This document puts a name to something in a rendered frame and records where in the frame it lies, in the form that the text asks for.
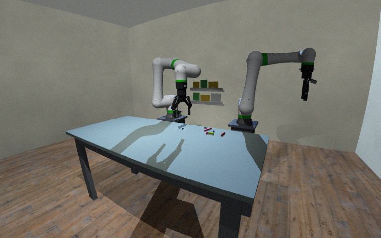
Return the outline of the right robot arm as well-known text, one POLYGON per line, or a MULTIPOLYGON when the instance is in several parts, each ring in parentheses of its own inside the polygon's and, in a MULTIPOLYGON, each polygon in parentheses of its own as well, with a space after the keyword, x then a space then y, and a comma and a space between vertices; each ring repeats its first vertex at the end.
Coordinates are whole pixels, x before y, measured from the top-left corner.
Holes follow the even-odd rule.
MULTIPOLYGON (((152 105, 155 108, 167 109, 166 118, 173 117, 171 109, 175 95, 163 96, 163 72, 172 69, 176 78, 176 89, 187 89, 187 78, 197 78, 201 75, 201 69, 197 65, 189 65, 176 58, 155 58, 152 61, 153 68, 153 97, 152 105)), ((175 96, 177 97, 177 96, 175 96)))

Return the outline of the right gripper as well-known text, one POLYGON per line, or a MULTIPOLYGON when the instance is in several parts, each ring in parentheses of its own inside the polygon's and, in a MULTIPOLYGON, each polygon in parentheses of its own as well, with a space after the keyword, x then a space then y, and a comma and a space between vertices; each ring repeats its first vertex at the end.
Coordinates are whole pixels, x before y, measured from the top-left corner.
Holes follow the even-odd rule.
POLYGON ((174 97, 173 103, 171 105, 171 109, 173 110, 173 117, 176 118, 176 107, 180 102, 185 102, 188 106, 188 115, 191 115, 191 107, 192 103, 190 101, 190 97, 186 96, 186 89, 177 89, 177 97, 174 97), (186 100, 187 98, 187 100, 186 100), (176 102, 177 100, 177 102, 176 102), (187 102, 188 101, 188 102, 187 102))

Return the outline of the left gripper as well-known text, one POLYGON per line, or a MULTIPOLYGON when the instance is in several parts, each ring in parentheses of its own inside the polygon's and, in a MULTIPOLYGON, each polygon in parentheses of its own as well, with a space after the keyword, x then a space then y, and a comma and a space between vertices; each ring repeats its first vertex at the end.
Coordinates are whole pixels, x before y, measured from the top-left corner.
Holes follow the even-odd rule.
POLYGON ((304 80, 303 80, 301 99, 303 99, 303 101, 307 101, 308 91, 309 91, 309 80, 308 79, 311 79, 311 77, 312 77, 311 72, 302 72, 301 78, 304 80))

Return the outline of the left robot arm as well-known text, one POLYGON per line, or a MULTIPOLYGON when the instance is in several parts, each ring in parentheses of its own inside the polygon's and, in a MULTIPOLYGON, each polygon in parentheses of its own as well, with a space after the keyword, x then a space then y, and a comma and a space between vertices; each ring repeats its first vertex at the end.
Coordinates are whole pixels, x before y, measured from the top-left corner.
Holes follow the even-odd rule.
POLYGON ((261 53, 252 51, 247 56, 247 73, 242 97, 239 99, 237 124, 250 125, 254 110, 255 91, 261 66, 278 63, 302 63, 301 72, 313 72, 316 52, 313 48, 289 53, 261 53))

